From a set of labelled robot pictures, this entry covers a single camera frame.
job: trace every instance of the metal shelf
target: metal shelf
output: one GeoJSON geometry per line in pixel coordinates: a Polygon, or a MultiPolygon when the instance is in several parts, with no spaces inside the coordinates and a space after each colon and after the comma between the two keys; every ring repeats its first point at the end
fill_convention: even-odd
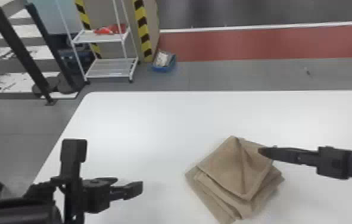
{"type": "Polygon", "coordinates": [[[96,59],[86,73],[87,78],[131,77],[138,58],[96,59]]]}
{"type": "MultiPolygon", "coordinates": [[[[56,6],[59,10],[60,16],[63,21],[64,28],[66,29],[66,34],[68,39],[70,40],[71,43],[71,48],[73,49],[74,56],[76,58],[77,64],[79,65],[80,72],[83,74],[84,81],[87,81],[89,78],[103,78],[103,77],[128,77],[129,82],[133,82],[133,75],[135,68],[138,64],[138,51],[136,44],[134,42],[134,35],[133,32],[131,31],[130,28],[130,21],[128,18],[128,13],[126,10],[126,6],[124,4],[124,1],[120,1],[121,3],[121,8],[122,8],[122,14],[124,15],[124,19],[126,20],[126,32],[122,34],[115,34],[115,35],[97,35],[94,33],[92,30],[85,30],[84,24],[80,20],[80,26],[81,26],[81,31],[77,34],[75,38],[72,38],[70,29],[66,23],[66,18],[63,14],[63,11],[60,7],[60,0],[55,0],[56,6]],[[131,41],[133,45],[133,54],[132,55],[137,55],[135,58],[130,58],[127,55],[127,49],[126,49],[126,44],[125,41],[127,37],[130,36],[133,41],[131,41]],[[121,44],[121,48],[123,50],[123,55],[124,58],[116,58],[116,59],[101,59],[101,57],[104,57],[104,55],[99,54],[100,57],[98,57],[98,54],[94,51],[94,46],[93,43],[107,43],[107,42],[116,42],[121,44]],[[83,64],[81,63],[76,44],[78,43],[88,43],[90,46],[90,49],[92,50],[95,60],[91,64],[90,68],[88,69],[87,72],[84,71],[83,69],[83,64]]],[[[113,3],[113,11],[114,15],[116,16],[116,25],[118,27],[121,26],[121,22],[119,19],[119,12],[118,12],[118,7],[117,7],[117,0],[112,0],[113,3]]]]}
{"type": "Polygon", "coordinates": [[[93,30],[81,30],[73,39],[73,43],[104,43],[104,42],[124,42],[130,33],[130,27],[123,34],[105,35],[96,34],[93,30]]]}

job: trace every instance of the hazard stripe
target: hazard stripe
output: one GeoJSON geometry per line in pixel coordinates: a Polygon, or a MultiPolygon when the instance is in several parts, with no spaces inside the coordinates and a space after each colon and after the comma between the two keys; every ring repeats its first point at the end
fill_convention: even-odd
{"type": "MultiPolygon", "coordinates": [[[[74,0],[74,3],[76,4],[76,8],[77,8],[77,11],[79,12],[80,19],[81,19],[81,22],[84,26],[84,29],[91,30],[91,22],[89,21],[87,12],[85,10],[84,1],[83,0],[74,0]]],[[[102,58],[101,50],[96,43],[91,43],[91,48],[97,58],[102,58]]]]}
{"type": "Polygon", "coordinates": [[[151,39],[149,37],[147,12],[144,7],[144,1],[133,0],[133,3],[134,3],[134,10],[135,10],[135,19],[138,24],[138,37],[141,40],[141,50],[144,53],[144,61],[152,62],[153,51],[152,51],[151,39]]]}

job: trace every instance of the red object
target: red object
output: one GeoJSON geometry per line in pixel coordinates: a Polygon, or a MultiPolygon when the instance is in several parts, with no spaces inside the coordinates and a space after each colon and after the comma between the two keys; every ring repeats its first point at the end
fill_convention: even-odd
{"type": "Polygon", "coordinates": [[[162,33],[178,61],[352,58],[352,26],[162,33]]]}
{"type": "Polygon", "coordinates": [[[106,35],[113,35],[119,33],[126,33],[126,25],[124,23],[120,24],[121,32],[119,32],[119,26],[117,24],[112,24],[110,26],[104,26],[99,29],[94,30],[96,34],[106,34],[106,35]]]}

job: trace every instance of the blue tray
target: blue tray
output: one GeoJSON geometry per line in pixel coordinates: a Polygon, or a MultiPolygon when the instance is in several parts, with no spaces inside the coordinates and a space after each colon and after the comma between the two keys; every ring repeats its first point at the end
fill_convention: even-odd
{"type": "Polygon", "coordinates": [[[171,71],[173,69],[173,67],[175,66],[175,64],[176,64],[176,56],[173,56],[172,60],[169,63],[169,66],[160,67],[160,66],[155,66],[155,65],[152,64],[151,67],[152,67],[153,71],[166,73],[166,72],[171,71]]]}

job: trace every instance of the cloth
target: cloth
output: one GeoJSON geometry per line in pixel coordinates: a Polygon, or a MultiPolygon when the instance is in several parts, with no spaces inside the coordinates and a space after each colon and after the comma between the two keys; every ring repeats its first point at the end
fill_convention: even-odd
{"type": "Polygon", "coordinates": [[[187,172],[187,182],[220,224],[252,217],[284,181],[260,147],[231,136],[187,172]]]}

